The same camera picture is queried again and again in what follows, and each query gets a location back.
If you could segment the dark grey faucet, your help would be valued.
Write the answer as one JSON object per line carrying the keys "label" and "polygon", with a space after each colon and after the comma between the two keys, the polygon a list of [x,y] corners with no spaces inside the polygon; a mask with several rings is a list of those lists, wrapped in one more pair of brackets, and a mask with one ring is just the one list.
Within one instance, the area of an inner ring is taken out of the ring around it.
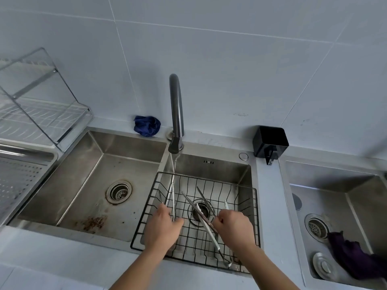
{"label": "dark grey faucet", "polygon": [[171,74],[169,76],[169,85],[174,136],[172,137],[171,143],[168,147],[168,151],[171,154],[178,154],[183,149],[182,138],[185,133],[183,124],[183,107],[180,81],[176,74]]}

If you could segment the person's right forearm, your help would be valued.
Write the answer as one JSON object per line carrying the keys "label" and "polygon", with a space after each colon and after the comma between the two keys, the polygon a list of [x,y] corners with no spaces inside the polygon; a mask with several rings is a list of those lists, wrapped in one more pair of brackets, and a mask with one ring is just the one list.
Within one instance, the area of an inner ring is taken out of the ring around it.
{"label": "person's right forearm", "polygon": [[300,290],[255,244],[241,244],[233,251],[260,290]]}

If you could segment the stainless steel double sink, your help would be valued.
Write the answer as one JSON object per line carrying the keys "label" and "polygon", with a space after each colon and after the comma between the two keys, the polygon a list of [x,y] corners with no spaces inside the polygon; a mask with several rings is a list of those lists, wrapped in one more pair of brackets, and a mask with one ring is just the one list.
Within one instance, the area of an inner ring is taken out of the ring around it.
{"label": "stainless steel double sink", "polygon": [[[188,142],[173,155],[168,146],[167,140],[88,128],[8,225],[139,254],[130,245],[158,172],[230,181],[250,171],[258,188],[251,152]],[[239,159],[242,152],[248,161]],[[112,205],[105,193],[118,180],[132,185],[132,195]]]}

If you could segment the slim steel tongs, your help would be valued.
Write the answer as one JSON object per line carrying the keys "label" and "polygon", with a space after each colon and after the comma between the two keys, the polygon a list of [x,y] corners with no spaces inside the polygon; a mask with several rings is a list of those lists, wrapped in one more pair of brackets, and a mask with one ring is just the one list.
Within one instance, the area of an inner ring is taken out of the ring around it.
{"label": "slim steel tongs", "polygon": [[206,204],[206,206],[208,207],[209,211],[211,212],[212,216],[215,217],[215,216],[216,216],[216,213],[215,213],[213,207],[211,206],[210,202],[204,197],[204,195],[203,195],[203,193],[201,192],[201,190],[199,189],[199,187],[196,186],[196,188],[197,188],[199,194],[201,195],[201,197],[202,197],[204,203]]}

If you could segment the clean steel drain strainer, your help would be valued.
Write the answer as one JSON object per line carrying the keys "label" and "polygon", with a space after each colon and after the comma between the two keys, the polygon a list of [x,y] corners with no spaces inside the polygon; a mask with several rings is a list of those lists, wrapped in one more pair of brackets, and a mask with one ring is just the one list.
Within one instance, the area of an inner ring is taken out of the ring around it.
{"label": "clean steel drain strainer", "polygon": [[328,233],[331,232],[331,227],[321,215],[307,214],[304,223],[312,238],[321,243],[328,241]]}

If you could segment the rusty sink drain strainer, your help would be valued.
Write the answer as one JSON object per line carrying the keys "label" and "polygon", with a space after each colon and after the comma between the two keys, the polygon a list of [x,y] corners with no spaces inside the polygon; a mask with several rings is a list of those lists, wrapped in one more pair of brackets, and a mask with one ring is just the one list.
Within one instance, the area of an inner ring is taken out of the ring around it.
{"label": "rusty sink drain strainer", "polygon": [[118,180],[112,183],[106,190],[106,200],[112,205],[118,205],[132,195],[132,185],[127,180]]}

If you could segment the purple cloth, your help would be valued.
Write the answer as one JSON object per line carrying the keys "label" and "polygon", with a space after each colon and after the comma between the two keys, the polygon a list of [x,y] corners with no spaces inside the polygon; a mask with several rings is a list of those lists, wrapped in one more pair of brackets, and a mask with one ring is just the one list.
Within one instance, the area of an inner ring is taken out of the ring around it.
{"label": "purple cloth", "polygon": [[330,232],[327,239],[333,256],[351,277],[357,280],[384,278],[387,280],[387,259],[363,252],[360,243],[346,240],[343,231]]}

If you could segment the perforated steel drain tray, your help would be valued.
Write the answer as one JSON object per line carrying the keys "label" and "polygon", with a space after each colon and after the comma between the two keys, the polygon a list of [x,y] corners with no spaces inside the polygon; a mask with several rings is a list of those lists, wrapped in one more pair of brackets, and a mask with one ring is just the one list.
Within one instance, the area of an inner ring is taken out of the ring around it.
{"label": "perforated steel drain tray", "polygon": [[23,206],[57,158],[56,152],[0,143],[0,228]]}

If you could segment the person's left forearm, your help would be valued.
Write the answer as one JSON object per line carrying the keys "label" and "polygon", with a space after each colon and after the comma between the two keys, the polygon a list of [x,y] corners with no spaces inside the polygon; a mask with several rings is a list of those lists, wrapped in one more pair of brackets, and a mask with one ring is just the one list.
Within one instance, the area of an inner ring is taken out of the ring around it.
{"label": "person's left forearm", "polygon": [[109,290],[147,290],[167,251],[165,248],[146,248]]}

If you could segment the sink drain under basket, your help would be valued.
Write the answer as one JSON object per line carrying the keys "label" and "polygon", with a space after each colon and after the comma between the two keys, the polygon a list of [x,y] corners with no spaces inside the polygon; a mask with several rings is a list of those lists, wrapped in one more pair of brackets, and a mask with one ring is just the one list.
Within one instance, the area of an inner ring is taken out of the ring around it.
{"label": "sink drain under basket", "polygon": [[200,224],[200,216],[195,208],[199,207],[203,215],[209,220],[212,221],[214,218],[214,213],[212,212],[212,208],[207,205],[204,201],[197,200],[194,202],[195,206],[190,205],[188,211],[188,218],[192,224],[195,226],[199,226]]}

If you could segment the person's right hand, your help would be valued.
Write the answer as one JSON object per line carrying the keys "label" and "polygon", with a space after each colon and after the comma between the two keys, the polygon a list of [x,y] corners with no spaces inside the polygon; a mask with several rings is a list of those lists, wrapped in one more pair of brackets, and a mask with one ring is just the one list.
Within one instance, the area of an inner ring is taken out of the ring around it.
{"label": "person's right hand", "polygon": [[246,248],[256,246],[253,225],[243,213],[222,209],[216,217],[225,219],[225,229],[216,231],[234,253],[242,254]]}

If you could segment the steel tongs with white tips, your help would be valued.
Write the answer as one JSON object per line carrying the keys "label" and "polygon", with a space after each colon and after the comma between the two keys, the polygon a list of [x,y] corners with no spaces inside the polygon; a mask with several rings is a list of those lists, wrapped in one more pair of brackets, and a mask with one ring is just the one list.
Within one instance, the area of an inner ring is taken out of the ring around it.
{"label": "steel tongs with white tips", "polygon": [[[194,203],[188,198],[188,196],[185,193],[181,192],[181,194],[186,198],[186,200],[190,203],[190,205],[195,206]],[[200,216],[199,218],[200,218],[200,221],[201,221],[203,227],[207,231],[207,235],[210,237],[212,243],[214,244],[214,248],[217,250],[218,254],[222,258],[223,263],[225,264],[226,268],[230,268],[231,265],[232,265],[232,262],[227,260],[224,257],[224,255],[222,254],[220,245],[218,244],[218,242],[217,242],[217,240],[215,238],[215,235],[214,235],[214,233],[216,233],[216,230],[213,228],[213,226],[209,222],[209,220],[203,215],[203,213],[201,212],[200,208],[197,207],[195,209],[196,209],[196,211],[198,212],[198,214]]]}

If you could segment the person's left hand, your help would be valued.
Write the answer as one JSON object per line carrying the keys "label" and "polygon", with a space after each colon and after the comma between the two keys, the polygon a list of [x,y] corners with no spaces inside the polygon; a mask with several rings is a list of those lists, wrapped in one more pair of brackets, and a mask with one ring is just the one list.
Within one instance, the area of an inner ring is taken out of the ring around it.
{"label": "person's left hand", "polygon": [[176,243],[180,232],[173,232],[170,216],[171,209],[165,204],[159,204],[157,211],[152,215],[145,227],[145,249],[146,248],[165,248],[168,251]]}

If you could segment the plain steel tongs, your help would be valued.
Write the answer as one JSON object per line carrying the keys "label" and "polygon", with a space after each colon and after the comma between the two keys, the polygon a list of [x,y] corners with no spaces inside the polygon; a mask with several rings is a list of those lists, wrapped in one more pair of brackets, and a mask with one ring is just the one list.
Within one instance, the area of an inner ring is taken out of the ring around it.
{"label": "plain steel tongs", "polygon": [[164,202],[165,206],[168,207],[169,203],[172,203],[172,220],[176,220],[176,200],[175,200],[175,174],[171,174],[171,181],[167,190],[167,197]]}

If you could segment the black plastic box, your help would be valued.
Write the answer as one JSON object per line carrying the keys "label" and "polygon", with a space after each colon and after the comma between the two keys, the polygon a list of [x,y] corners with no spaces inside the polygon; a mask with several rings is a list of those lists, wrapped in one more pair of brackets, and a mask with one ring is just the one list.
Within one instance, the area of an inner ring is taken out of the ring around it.
{"label": "black plastic box", "polygon": [[258,126],[252,143],[254,156],[264,158],[267,165],[278,160],[289,146],[284,129],[272,126]]}

